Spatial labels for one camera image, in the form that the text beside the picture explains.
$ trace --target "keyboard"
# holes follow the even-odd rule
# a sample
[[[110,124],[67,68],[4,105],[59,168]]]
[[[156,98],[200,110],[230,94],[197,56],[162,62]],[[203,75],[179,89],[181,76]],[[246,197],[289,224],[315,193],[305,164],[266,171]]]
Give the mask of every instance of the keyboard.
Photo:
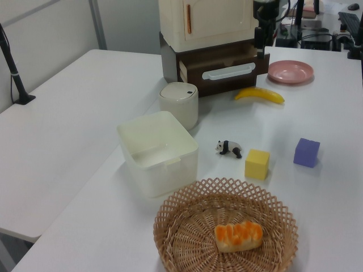
[[[359,28],[359,18],[357,15],[353,13],[347,13],[347,12],[338,12],[340,21],[343,24],[347,25],[347,30],[352,35],[352,37],[355,39],[358,34],[358,28]]]

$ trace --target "toy banana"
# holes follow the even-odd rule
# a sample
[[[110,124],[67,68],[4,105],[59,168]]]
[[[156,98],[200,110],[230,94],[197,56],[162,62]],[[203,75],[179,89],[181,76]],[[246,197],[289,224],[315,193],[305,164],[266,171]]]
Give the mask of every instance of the toy banana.
[[[277,92],[270,91],[268,89],[257,88],[257,87],[249,87],[240,90],[240,92],[235,96],[235,100],[247,97],[247,96],[257,96],[261,98],[265,98],[271,102],[275,102],[281,104],[285,101],[285,99],[279,95]]]

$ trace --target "yellow cube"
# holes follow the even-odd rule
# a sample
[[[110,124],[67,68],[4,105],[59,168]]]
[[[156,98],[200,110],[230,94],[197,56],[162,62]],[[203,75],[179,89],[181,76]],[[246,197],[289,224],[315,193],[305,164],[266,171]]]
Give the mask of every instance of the yellow cube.
[[[251,149],[244,165],[244,176],[265,180],[268,171],[270,153]]]

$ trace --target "foam block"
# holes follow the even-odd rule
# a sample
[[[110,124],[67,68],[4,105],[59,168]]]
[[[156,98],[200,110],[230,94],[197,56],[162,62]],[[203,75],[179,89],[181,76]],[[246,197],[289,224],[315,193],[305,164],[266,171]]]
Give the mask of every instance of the foam block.
[[[270,153],[251,149],[244,165],[244,176],[265,180],[268,171]]]
[[[301,138],[295,149],[294,163],[313,168],[319,151],[319,142]]]

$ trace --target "white wall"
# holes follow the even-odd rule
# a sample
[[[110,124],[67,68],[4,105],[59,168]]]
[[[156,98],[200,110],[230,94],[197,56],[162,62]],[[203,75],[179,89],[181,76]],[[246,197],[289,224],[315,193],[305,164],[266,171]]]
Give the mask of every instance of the white wall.
[[[158,0],[98,0],[108,50],[160,54]]]
[[[28,93],[87,51],[99,48],[88,0],[0,0],[0,15],[6,13],[4,7],[11,1],[14,4],[22,1],[53,2],[46,8],[27,12],[28,16],[4,27],[13,59]],[[24,15],[31,9],[13,6],[10,10],[14,17],[19,18],[22,17],[21,13]],[[5,20],[11,21],[9,16],[0,18],[0,22],[6,25]],[[18,92],[14,84],[13,94],[16,99]],[[1,52],[0,112],[10,105],[10,71]]]

